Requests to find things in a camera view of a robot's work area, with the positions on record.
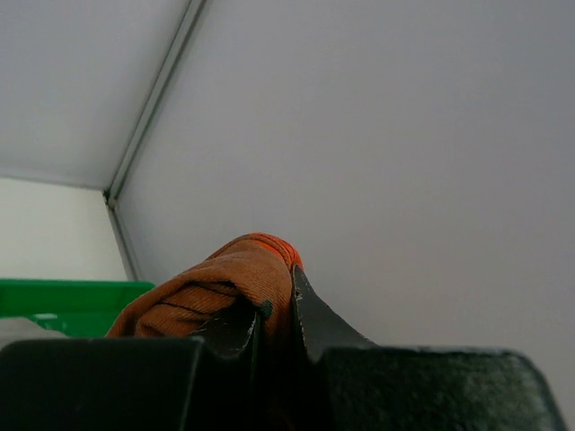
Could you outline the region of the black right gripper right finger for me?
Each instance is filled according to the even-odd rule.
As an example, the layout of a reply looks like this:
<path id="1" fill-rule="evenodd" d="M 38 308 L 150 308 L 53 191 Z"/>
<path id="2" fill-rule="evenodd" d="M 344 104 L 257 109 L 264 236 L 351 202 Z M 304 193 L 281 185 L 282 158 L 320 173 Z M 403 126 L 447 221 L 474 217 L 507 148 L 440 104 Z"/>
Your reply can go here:
<path id="1" fill-rule="evenodd" d="M 564 430 L 543 374 L 506 349 L 378 346 L 291 270 L 299 430 Z"/>

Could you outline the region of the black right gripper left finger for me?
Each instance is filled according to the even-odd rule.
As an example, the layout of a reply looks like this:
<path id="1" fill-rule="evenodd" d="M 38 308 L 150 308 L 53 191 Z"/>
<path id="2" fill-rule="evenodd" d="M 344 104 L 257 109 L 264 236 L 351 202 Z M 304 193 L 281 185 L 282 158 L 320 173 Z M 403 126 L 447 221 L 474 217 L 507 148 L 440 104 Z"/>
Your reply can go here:
<path id="1" fill-rule="evenodd" d="M 1 427 L 248 429 L 260 332 L 237 304 L 183 338 L 13 342 L 1 351 Z"/>

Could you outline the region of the orange camouflage trousers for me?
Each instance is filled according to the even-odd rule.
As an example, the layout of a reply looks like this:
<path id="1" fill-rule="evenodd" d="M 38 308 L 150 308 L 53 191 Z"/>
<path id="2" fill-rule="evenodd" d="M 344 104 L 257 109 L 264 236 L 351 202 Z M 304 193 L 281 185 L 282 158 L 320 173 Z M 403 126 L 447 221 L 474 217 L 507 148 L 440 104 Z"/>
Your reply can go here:
<path id="1" fill-rule="evenodd" d="M 129 303 L 107 336 L 183 337 L 244 299 L 255 308 L 274 356 L 288 351 L 295 247 L 266 233 L 240 236 L 198 265 Z"/>

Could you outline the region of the grey trousers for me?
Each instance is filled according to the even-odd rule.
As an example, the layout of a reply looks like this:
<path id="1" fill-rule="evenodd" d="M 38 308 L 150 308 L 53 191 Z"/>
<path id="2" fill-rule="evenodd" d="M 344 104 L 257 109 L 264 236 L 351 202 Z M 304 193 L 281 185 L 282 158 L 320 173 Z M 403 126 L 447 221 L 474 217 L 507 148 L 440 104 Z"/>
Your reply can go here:
<path id="1" fill-rule="evenodd" d="M 17 341 L 31 339 L 64 339 L 65 334 L 56 330 L 43 329 L 37 323 L 23 317 L 2 318 L 0 320 L 0 347 Z"/>

